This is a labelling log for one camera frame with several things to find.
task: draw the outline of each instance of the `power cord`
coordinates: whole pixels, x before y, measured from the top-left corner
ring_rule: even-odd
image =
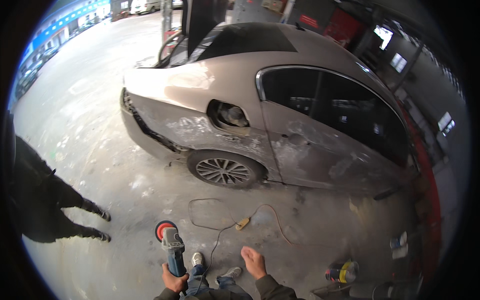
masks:
[[[228,213],[230,214],[230,218],[233,220],[233,224],[230,225],[230,226],[227,226],[227,227],[225,227],[225,228],[222,228],[222,229],[217,229],[217,228],[213,228],[213,227],[208,227],[208,226],[203,226],[203,225],[195,224],[195,222],[194,222],[193,219],[192,219],[192,215],[191,215],[191,213],[190,213],[190,212],[191,212],[191,205],[192,205],[193,202],[195,202],[195,201],[201,201],[201,200],[215,200],[215,201],[218,201],[218,202],[220,202],[220,203],[222,203],[222,204],[225,204],[225,206],[228,208]],[[294,247],[298,247],[298,248],[302,248],[302,247],[335,248],[334,246],[323,245],[323,244],[299,245],[299,244],[295,244],[295,243],[290,242],[290,241],[287,239],[287,237],[285,236],[285,234],[283,233],[282,225],[280,224],[280,219],[278,218],[278,215],[277,215],[275,209],[274,209],[271,205],[269,205],[269,204],[261,204],[261,205],[259,205],[259,206],[255,209],[254,213],[251,214],[251,215],[248,217],[248,219],[250,220],[250,219],[258,212],[258,210],[259,210],[262,206],[268,206],[268,207],[270,207],[270,208],[273,210],[273,212],[274,212],[274,214],[275,214],[275,218],[276,218],[276,223],[278,224],[278,228],[280,229],[280,233],[281,233],[282,237],[285,239],[285,241],[286,241],[290,246],[294,246]],[[195,294],[194,294],[194,295],[196,295],[196,294],[198,293],[198,291],[200,290],[200,286],[201,286],[201,284],[202,284],[203,279],[205,278],[205,275],[207,274],[207,272],[208,272],[208,270],[210,269],[210,267],[213,265],[213,252],[215,251],[216,247],[218,246],[218,242],[220,241],[220,234],[221,234],[224,230],[229,229],[229,228],[232,228],[232,227],[234,227],[235,225],[240,225],[240,224],[237,223],[237,222],[235,221],[235,219],[233,218],[232,212],[231,212],[230,208],[228,207],[228,205],[227,205],[226,203],[224,203],[223,201],[221,201],[221,200],[219,200],[219,199],[215,199],[215,198],[202,198],[202,199],[193,199],[193,200],[190,200],[190,202],[188,202],[188,217],[189,217],[189,219],[190,219],[190,222],[191,222],[193,225],[197,226],[197,227],[201,227],[201,228],[206,228],[206,229],[211,229],[211,230],[216,230],[216,231],[218,231],[218,236],[217,236],[217,238],[216,238],[215,246],[213,247],[212,252],[210,252],[210,264],[208,265],[207,269],[205,270],[205,272],[202,274],[202,277],[200,278],[200,284],[198,285],[197,291],[196,291]]]

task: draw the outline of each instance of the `white sneaker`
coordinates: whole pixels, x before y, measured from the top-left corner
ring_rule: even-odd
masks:
[[[204,265],[204,256],[200,252],[195,252],[192,256],[192,266]]]
[[[225,274],[220,275],[218,277],[236,278],[236,277],[240,276],[240,274],[241,274],[241,268],[240,267],[233,267],[233,268],[228,269],[228,271]]]

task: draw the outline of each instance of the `alloy wheel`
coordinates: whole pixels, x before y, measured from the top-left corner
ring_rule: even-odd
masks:
[[[222,184],[237,184],[250,179],[250,171],[243,164],[224,158],[202,160],[195,167],[204,179]]]

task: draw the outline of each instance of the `shoe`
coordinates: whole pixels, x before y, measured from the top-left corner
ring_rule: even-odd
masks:
[[[97,237],[97,238],[100,239],[100,240],[106,241],[106,242],[110,242],[112,240],[110,235],[106,234],[105,232],[101,232],[100,236]]]
[[[230,268],[225,274],[220,275],[217,278],[219,278],[219,277],[236,278],[236,277],[240,276],[240,274],[241,274],[241,268],[240,267],[233,267],[233,268]]]
[[[107,222],[110,222],[110,220],[112,219],[110,217],[110,213],[108,211],[105,211],[105,210],[101,210],[100,211],[100,217],[104,220],[106,220]]]
[[[192,266],[204,265],[204,256],[200,252],[195,252],[192,256]]]

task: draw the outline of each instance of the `dusty floor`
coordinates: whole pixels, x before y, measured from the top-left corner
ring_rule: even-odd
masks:
[[[161,12],[105,25],[98,24],[69,41],[41,69],[39,79],[16,105],[16,132],[42,155],[57,174],[84,197],[108,208],[112,221],[79,209],[65,213],[75,222],[112,236],[99,240],[58,240],[40,244],[24,238],[32,259],[59,299],[152,299],[164,288],[161,264],[166,260],[153,230],[158,221],[174,221],[186,243],[185,262],[201,251],[206,256],[217,232],[192,225],[231,224],[228,207],[238,221],[260,204],[278,212],[289,246],[275,216],[263,207],[243,230],[221,237],[208,275],[244,267],[243,245],[265,255],[267,271],[294,288],[299,297],[328,284],[325,269],[336,259],[352,257],[360,264],[359,280],[390,278],[389,238],[411,229],[413,212],[397,195],[382,202],[364,196],[292,186],[265,185],[237,191],[206,184],[180,161],[155,159],[128,137],[120,117],[122,75],[136,61],[156,56],[160,47]],[[253,278],[237,282],[259,299]]]

